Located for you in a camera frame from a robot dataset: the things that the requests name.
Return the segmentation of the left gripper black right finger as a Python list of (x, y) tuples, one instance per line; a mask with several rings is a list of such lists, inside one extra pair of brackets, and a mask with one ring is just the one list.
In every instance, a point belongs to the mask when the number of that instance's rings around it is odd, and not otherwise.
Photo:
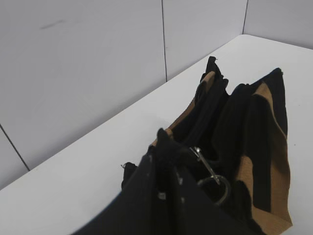
[(200, 189), (185, 167), (170, 173), (169, 219), (175, 235), (252, 235), (247, 226), (236, 221)]

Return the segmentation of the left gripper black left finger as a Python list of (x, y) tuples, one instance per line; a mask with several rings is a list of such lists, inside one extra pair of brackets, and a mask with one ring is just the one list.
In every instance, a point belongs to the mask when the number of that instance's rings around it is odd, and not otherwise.
[(170, 235), (166, 201), (158, 198), (155, 161), (146, 154), (118, 196), (80, 235)]

